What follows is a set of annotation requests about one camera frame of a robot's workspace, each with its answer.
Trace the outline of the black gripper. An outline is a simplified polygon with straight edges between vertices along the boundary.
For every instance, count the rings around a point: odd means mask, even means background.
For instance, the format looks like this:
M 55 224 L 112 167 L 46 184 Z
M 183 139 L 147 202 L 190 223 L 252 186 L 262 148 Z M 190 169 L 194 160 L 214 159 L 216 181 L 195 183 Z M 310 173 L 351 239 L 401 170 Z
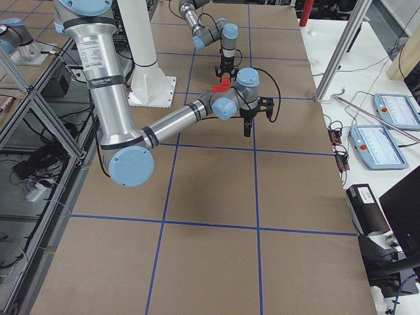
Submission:
M 231 81 L 236 80 L 239 69 L 234 65 L 234 59 L 234 56 L 221 56 L 220 65 L 215 66 L 217 78 L 222 79 L 223 74 L 229 74 Z
M 243 135 L 245 137 L 251 136 L 251 130 L 253 126 L 253 118 L 258 114 L 258 109 L 253 108 L 250 110 L 246 110 L 244 108 L 240 108 L 240 117 L 243 119 Z

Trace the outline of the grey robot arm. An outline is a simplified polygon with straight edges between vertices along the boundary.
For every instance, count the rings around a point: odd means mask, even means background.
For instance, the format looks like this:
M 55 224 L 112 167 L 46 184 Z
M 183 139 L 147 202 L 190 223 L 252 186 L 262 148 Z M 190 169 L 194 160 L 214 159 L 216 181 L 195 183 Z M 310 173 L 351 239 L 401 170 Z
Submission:
M 229 78 L 233 80 L 239 71 L 235 65 L 238 26 L 224 18 L 214 20 L 212 16 L 210 18 L 213 26 L 204 26 L 201 23 L 204 13 L 198 14 L 197 10 L 207 3 L 209 1 L 179 1 L 178 11 L 192 31 L 192 42 L 197 51 L 213 43 L 220 43 L 220 64 L 215 66 L 215 75 L 220 81 L 224 75 L 229 75 Z
M 130 85 L 116 53 L 116 22 L 111 1 L 55 1 L 56 30 L 71 37 L 77 50 L 102 128 L 100 147 L 110 178 L 124 187 L 146 182 L 154 171 L 151 150 L 162 140 L 213 114 L 226 121 L 239 110 L 254 110 L 259 74 L 241 69 L 223 93 L 204 93 L 142 129 L 135 127 L 133 106 L 168 107 L 176 78 L 158 64 L 148 9 L 144 1 L 120 1 L 135 70 Z

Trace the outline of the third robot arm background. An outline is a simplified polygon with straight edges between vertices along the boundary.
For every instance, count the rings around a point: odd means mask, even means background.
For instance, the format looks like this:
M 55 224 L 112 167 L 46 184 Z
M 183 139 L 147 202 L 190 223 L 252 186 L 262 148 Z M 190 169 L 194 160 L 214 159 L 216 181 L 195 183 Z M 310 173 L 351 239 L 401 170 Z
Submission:
M 6 54 L 32 43 L 33 37 L 21 19 L 7 18 L 1 21 L 1 49 Z

